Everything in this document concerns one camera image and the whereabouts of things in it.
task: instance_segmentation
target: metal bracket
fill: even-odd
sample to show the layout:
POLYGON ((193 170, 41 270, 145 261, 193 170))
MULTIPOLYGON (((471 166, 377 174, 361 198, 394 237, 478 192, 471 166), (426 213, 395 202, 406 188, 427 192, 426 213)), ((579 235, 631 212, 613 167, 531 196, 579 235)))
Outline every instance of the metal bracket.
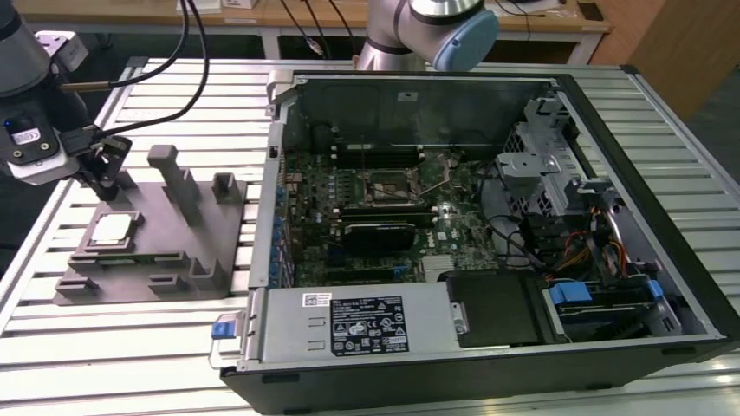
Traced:
POLYGON ((573 179, 565 185, 565 198, 569 210, 583 209, 583 199, 593 198, 613 187, 609 179, 573 179))
POLYGON ((470 327, 466 324, 465 308, 462 307, 462 303, 450 303, 449 310, 451 310, 451 323, 454 324, 454 332, 457 332, 458 335, 466 334, 470 330, 470 327))
POLYGON ((221 343, 225 340, 238 339, 243 333, 243 327, 247 325, 245 318, 246 309, 233 314, 222 314, 211 325, 210 331, 210 351, 207 353, 207 363, 210 368, 218 370, 234 365, 238 360, 234 358, 225 358, 221 355, 221 343))
POLYGON ((285 93, 293 84, 291 70, 275 70, 266 76, 266 100, 270 105, 277 104, 277 97, 285 93))

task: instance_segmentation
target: white sticker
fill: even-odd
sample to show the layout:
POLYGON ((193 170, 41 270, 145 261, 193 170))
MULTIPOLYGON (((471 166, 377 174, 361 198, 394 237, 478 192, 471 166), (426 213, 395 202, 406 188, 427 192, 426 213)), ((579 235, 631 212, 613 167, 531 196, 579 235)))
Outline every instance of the white sticker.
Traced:
POLYGON ((403 336, 389 336, 387 338, 382 338, 383 344, 405 344, 405 337, 403 336))
POLYGON ((302 307, 311 308, 314 306, 327 306, 330 300, 331 300, 330 293, 303 293, 302 307))

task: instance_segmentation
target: table leg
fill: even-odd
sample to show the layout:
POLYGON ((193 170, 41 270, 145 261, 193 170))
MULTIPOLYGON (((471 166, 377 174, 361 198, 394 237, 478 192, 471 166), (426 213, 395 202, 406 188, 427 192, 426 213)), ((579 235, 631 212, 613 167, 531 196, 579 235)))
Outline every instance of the table leg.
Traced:
POLYGON ((265 50, 265 59, 279 59, 279 29, 277 28, 259 28, 258 35, 262 38, 262 48, 265 50))
POLYGON ((579 38, 579 42, 573 49, 570 58, 567 60, 569 65, 587 65, 590 62, 590 56, 595 52, 598 47, 598 42, 601 42, 602 33, 583 33, 579 38))

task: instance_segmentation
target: workbench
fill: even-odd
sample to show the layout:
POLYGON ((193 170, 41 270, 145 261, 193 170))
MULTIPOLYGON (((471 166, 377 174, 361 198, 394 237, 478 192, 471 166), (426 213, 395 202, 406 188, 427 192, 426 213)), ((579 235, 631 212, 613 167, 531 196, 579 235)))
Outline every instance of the workbench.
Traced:
MULTIPOLYGON (((317 35, 313 20, 299 0, 285 0, 299 26, 310 36, 317 35)), ((365 36, 367 5, 351 0, 335 1, 353 34, 365 36)), ((33 30, 67 30, 78 33, 178 34, 181 16, 174 11, 175 0, 15 0, 14 5, 33 30)), ((347 36, 338 15, 326 0, 311 2, 326 36, 347 36)), ((567 63, 586 64, 609 22, 589 21, 577 12, 574 0, 565 6, 566 16, 549 13, 545 17, 499 16, 502 41, 566 42, 575 46, 567 63)), ((255 35, 261 37, 266 59, 279 59, 279 36, 298 36, 279 0, 259 0, 251 10, 223 8, 221 14, 202 15, 206 32, 211 35, 255 35)))
MULTIPOLYGON (((127 67, 123 78, 155 68, 127 67)), ((231 297, 201 302, 58 307, 51 303, 65 261, 91 219, 89 189, 62 181, 0 282, 0 414, 2 416, 249 415, 207 362, 210 324, 246 304, 269 119, 265 82, 273 69, 350 69, 349 62, 218 60, 195 108, 177 121, 130 132, 126 169, 155 180, 145 155, 153 144, 178 147, 178 165, 195 180, 233 172, 247 181, 231 297)), ((735 308, 740 308, 740 188, 638 75, 618 67, 491 65, 479 72, 570 73, 670 218, 735 308)), ((175 111, 195 90, 201 62, 179 60, 159 76, 114 90, 98 124, 113 127, 175 111)), ((595 153, 583 147, 595 172, 595 153)), ((229 356, 238 345, 221 343, 229 356)), ((670 367, 623 387, 351 411, 358 414, 630 416, 735 414, 740 359, 670 367)))

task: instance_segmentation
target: cable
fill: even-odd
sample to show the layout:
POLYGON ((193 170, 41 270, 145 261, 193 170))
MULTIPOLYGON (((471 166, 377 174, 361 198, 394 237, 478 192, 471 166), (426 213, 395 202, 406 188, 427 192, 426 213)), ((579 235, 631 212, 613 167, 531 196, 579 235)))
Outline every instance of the cable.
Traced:
POLYGON ((149 71, 147 73, 141 74, 134 78, 129 78, 127 80, 110 81, 107 83, 110 88, 125 87, 126 85, 137 84, 138 82, 145 81, 149 78, 153 78, 155 75, 161 74, 166 70, 166 68, 171 66, 174 61, 182 55, 182 49, 185 48, 186 37, 189 36, 189 15, 186 13, 186 0, 179 0, 179 8, 182 9, 182 30, 181 30, 179 40, 177 42, 177 47, 174 48, 171 55, 153 71, 149 71))
POLYGON ((321 49, 321 45, 318 45, 317 42, 313 39, 310 39, 309 35, 305 33, 305 30, 302 29, 302 27, 298 24, 298 21, 295 20, 295 17, 291 15, 290 8, 287 7, 285 0, 279 0, 279 3, 282 4, 282 8, 285 9, 285 13, 287 13, 287 17, 291 20, 291 24, 298 30, 299 35, 302 36, 302 40, 309 45, 310 50, 315 52, 315 55, 323 57, 323 50, 321 49))
POLYGON ((195 4, 194 4, 194 1, 193 0, 185 0, 185 1, 186 1, 186 4, 189 5, 189 9, 193 12, 193 17, 195 18, 197 31, 199 32, 199 45, 201 45, 202 54, 203 54, 203 73, 202 73, 202 76, 199 78, 199 84, 197 85, 197 90, 193 93, 193 96, 189 99, 189 102, 186 103, 186 105, 174 114, 170 114, 165 117, 159 117, 158 119, 153 119, 153 120, 147 120, 147 121, 138 121, 138 122, 135 122, 133 124, 129 124, 126 126, 110 128, 109 130, 102 130, 102 131, 99 131, 94 134, 94 139, 99 139, 102 137, 107 137, 107 136, 111 136, 114 134, 121 134, 123 132, 129 132, 130 130, 135 130, 137 128, 154 126, 157 124, 161 124, 161 123, 165 123, 167 121, 173 121, 173 120, 178 119, 193 108, 197 99, 199 98, 199 96, 203 93, 205 84, 207 83, 207 75, 210 73, 210 56, 207 55, 207 40, 205 39, 203 23, 199 19, 199 14, 197 13, 197 7, 195 7, 195 4))
POLYGON ((174 63, 174 61, 182 55, 182 49, 185 48, 186 38, 189 37, 189 14, 186 13, 186 0, 179 1, 179 8, 182 9, 182 29, 179 31, 179 40, 177 42, 177 47, 171 52, 171 55, 166 61, 153 70, 145 74, 141 74, 133 78, 122 81, 97 81, 97 82, 75 82, 70 84, 63 84, 61 86, 62 91, 66 92, 90 92, 90 91, 107 91, 113 88, 125 87, 127 85, 137 84, 141 81, 146 81, 155 75, 161 74, 174 63))
POLYGON ((499 5, 498 0, 493 0, 495 2, 495 4, 498 5, 499 9, 503 10, 503 12, 511 16, 522 16, 523 17, 523 22, 526 23, 526 41, 529 42, 529 40, 531 39, 531 28, 529 27, 529 17, 543 17, 543 15, 530 15, 527 14, 523 9, 521 9, 521 7, 518 6, 518 4, 511 3, 514 5, 514 7, 518 9, 518 11, 521 11, 521 13, 514 13, 511 11, 507 11, 503 6, 499 5))
POLYGON ((490 226, 490 229, 493 231, 493 233, 501 237, 503 239, 503 241, 507 242, 507 244, 513 245, 514 248, 521 252, 521 254, 523 256, 526 256, 526 260, 529 260, 529 262, 531 263, 531 265, 537 268, 537 269, 542 269, 545 267, 542 260, 539 260, 538 258, 535 258, 534 254, 531 254, 529 252, 527 249, 523 248, 523 246, 517 243, 515 241, 513 241, 511 238, 509 238, 509 236, 506 236, 506 234, 503 234, 495 227, 490 226))
POLYGON ((326 54, 323 55, 323 59, 331 59, 331 51, 327 48, 326 38, 323 37, 323 30, 321 29, 321 25, 318 24, 318 19, 315 19, 315 13, 313 13, 313 8, 310 7, 310 1, 302 0, 305 2, 305 7, 309 9, 310 18, 313 19, 313 23, 315 24, 315 29, 318 31, 318 37, 321 38, 321 43, 323 44, 323 50, 326 54))
POLYGON ((343 19, 343 15, 342 12, 338 10, 338 7, 335 7, 335 3, 334 0, 327 0, 329 4, 331 5, 331 7, 334 8, 335 14, 338 15, 338 18, 342 20, 342 25, 343 28, 346 29, 346 33, 349 34, 349 43, 351 44, 351 55, 357 56, 357 47, 354 45, 354 35, 351 34, 351 29, 349 29, 349 24, 346 24, 346 20, 343 19))
POLYGON ((567 256, 567 253, 570 252, 570 242, 571 239, 582 234, 587 234, 587 231, 574 231, 570 233, 570 235, 567 236, 567 238, 565 239, 565 257, 567 256))
POLYGON ((510 259, 511 257, 526 258, 526 256, 523 256, 523 255, 519 255, 519 254, 510 254, 510 241, 511 241, 510 239, 513 238, 513 235, 514 235, 514 234, 521 235, 521 231, 519 231, 519 230, 513 230, 513 231, 509 233, 509 235, 506 236, 506 254, 502 255, 502 256, 503 256, 503 265, 505 265, 506 267, 519 267, 518 265, 511 265, 511 264, 509 264, 509 259, 510 259))

